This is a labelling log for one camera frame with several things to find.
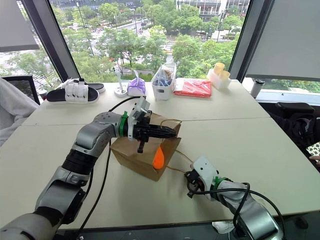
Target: thermos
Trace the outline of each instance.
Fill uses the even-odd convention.
[[[254,81],[254,84],[250,93],[254,99],[258,96],[258,94],[260,93],[260,90],[264,85],[265,85],[265,81],[263,81],[262,79],[256,79]]]

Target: cardboard box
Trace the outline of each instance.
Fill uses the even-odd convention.
[[[166,118],[155,113],[152,113],[150,124],[160,125]],[[174,129],[177,134],[180,129],[180,124],[175,121],[165,121],[163,126]],[[172,137],[162,140],[161,138],[149,138],[143,148],[143,153],[138,153],[139,142],[130,141],[127,137],[118,138],[112,145],[111,150],[118,162],[127,168],[149,178],[158,181],[164,173],[166,166],[170,162],[172,155],[177,149],[181,138]],[[162,169],[154,169],[152,166],[154,156],[158,147],[161,146],[164,155],[164,166]]]

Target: black cable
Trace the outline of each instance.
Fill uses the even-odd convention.
[[[119,102],[117,105],[115,105],[113,108],[111,108],[111,109],[109,110],[109,112],[112,112],[112,111],[115,110],[117,107],[119,107],[121,104],[123,104],[123,103],[125,103],[125,102],[127,102],[127,101],[129,101],[129,100],[131,100],[131,99],[139,99],[139,98],[140,98],[140,96],[132,96],[132,97],[129,97],[129,98],[127,98],[127,99]]]
[[[91,172],[90,172],[90,180],[89,180],[89,185],[88,188],[86,189],[86,193],[85,193],[85,197],[88,196],[90,189],[91,189],[91,185],[92,185],[92,180],[94,179],[94,169],[92,168]]]
[[[101,188],[100,188],[100,191],[99,191],[99,194],[98,194],[98,197],[96,198],[90,212],[88,213],[88,215],[86,216],[85,220],[83,221],[81,227],[79,228],[79,230],[76,232],[75,234],[75,238],[77,238],[79,236],[79,234],[81,233],[81,231],[84,229],[85,225],[87,224],[89,218],[91,217],[91,214],[94,212],[99,200],[100,200],[100,197],[102,195],[102,192],[104,190],[104,187],[105,187],[105,183],[106,183],[106,179],[107,179],[107,173],[108,173],[108,166],[109,166],[109,160],[110,160],[110,155],[111,155],[111,148],[110,148],[110,145],[111,145],[111,140],[109,141],[109,152],[108,152],[108,157],[106,159],[106,165],[105,165],[105,171],[104,171],[104,176],[103,176],[103,181],[102,181],[102,185],[101,185]]]
[[[223,193],[223,192],[246,192],[247,191],[246,189],[243,189],[243,188],[224,188],[224,189],[209,190],[209,191],[194,191],[193,189],[191,189],[188,181],[186,182],[186,187],[188,188],[188,190],[190,192],[192,192],[195,195],[217,194],[217,193]],[[284,220],[284,217],[282,216],[281,212],[277,208],[277,206],[269,198],[267,198],[266,196],[262,195],[259,192],[249,190],[249,193],[261,197],[262,199],[266,200],[274,208],[274,210],[278,214],[280,221],[281,221],[282,231],[283,231],[283,238],[282,239],[286,240],[287,239],[286,238],[287,231],[286,231],[285,220]]]
[[[232,222],[233,222],[234,228],[237,227],[237,219],[239,217],[240,211],[241,211],[242,207],[244,206],[245,201],[246,201],[246,199],[247,199],[247,197],[249,195],[249,191],[250,191],[250,184],[248,182],[243,182],[243,184],[246,185],[246,191],[244,192],[244,195],[243,195],[243,197],[241,199],[241,202],[240,202],[240,204],[239,204],[238,208],[236,209],[235,214],[233,216],[233,221]]]

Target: gray cloth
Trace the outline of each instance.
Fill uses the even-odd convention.
[[[0,146],[39,105],[0,78]]]

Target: red bag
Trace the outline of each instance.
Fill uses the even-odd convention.
[[[209,98],[211,97],[211,82],[196,78],[177,78],[174,94]]]

